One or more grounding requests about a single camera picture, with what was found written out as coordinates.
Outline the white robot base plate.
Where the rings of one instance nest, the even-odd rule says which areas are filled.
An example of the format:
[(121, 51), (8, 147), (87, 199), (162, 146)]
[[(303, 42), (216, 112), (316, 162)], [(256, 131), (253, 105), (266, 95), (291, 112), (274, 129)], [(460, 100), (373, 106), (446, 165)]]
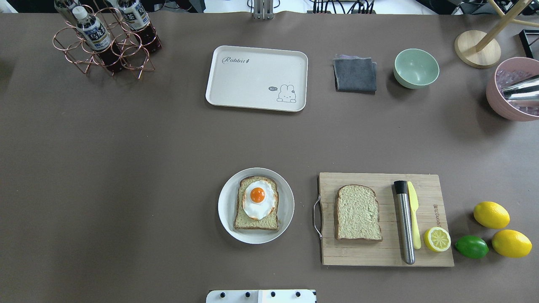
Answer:
[(316, 303), (315, 290), (214, 290), (208, 292), (206, 303)]

